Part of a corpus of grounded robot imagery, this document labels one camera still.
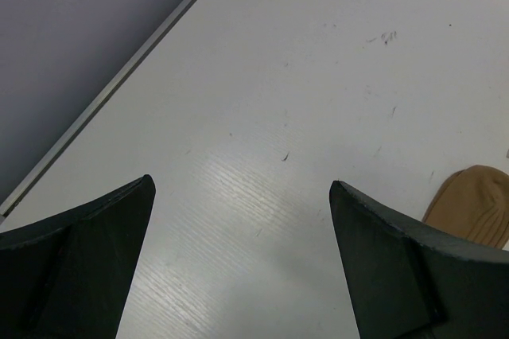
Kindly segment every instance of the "purple-gray background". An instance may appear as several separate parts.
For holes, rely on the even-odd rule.
[[[181,0],[0,0],[0,203]]]

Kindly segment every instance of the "table surface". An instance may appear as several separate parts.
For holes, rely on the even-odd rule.
[[[198,0],[6,219],[142,176],[119,338],[359,337],[328,206],[509,172],[509,0]]]

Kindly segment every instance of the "tan fabric hat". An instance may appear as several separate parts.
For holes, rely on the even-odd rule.
[[[449,177],[422,222],[477,244],[502,248],[509,240],[509,176],[473,166]]]

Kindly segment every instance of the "black curved piece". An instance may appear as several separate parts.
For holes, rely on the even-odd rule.
[[[0,235],[1,338],[114,338],[152,211],[144,176]]]
[[[440,232],[343,182],[329,200],[362,339],[509,337],[509,252]]]

